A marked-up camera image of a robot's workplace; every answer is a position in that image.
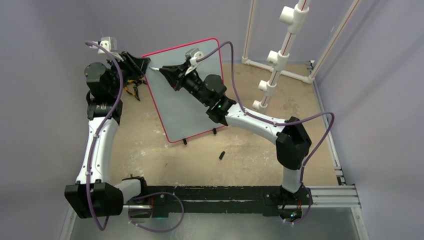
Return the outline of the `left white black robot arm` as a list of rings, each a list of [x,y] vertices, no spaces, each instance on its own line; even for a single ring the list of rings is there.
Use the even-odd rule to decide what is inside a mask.
[[[84,74],[89,91],[86,95],[88,141],[81,170],[74,184],[67,185],[64,196],[82,218],[120,215],[124,204],[132,200],[138,205],[149,199],[147,183],[142,176],[124,178],[112,185],[111,156],[120,126],[123,102],[120,95],[127,83],[139,84],[150,63],[148,57],[134,57],[122,52],[117,64],[89,64]]]

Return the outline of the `pink framed whiteboard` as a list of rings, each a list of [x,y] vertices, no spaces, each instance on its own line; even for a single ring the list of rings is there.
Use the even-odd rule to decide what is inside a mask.
[[[190,49],[198,48],[208,54],[219,44],[211,37],[144,55],[150,58],[145,79],[168,142],[176,143],[201,135],[221,128],[222,124],[211,121],[206,114],[207,107],[184,88],[174,91],[165,77],[154,69],[184,63],[185,54]]]

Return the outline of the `black marker cap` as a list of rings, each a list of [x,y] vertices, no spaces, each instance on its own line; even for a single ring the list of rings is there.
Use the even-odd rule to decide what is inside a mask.
[[[220,153],[220,155],[219,155],[219,157],[218,157],[218,159],[219,160],[222,160],[223,159],[223,157],[224,157],[224,155],[225,155],[225,151],[222,151],[221,153]]]

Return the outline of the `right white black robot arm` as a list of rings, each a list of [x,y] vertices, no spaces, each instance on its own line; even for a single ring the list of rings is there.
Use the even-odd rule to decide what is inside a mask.
[[[309,154],[312,141],[299,119],[281,121],[263,114],[252,114],[226,96],[222,77],[209,74],[201,79],[188,63],[164,65],[157,69],[174,91],[185,89],[207,108],[206,114],[214,123],[237,127],[258,135],[276,147],[276,157],[283,167],[280,196],[288,204],[300,198],[302,165]]]

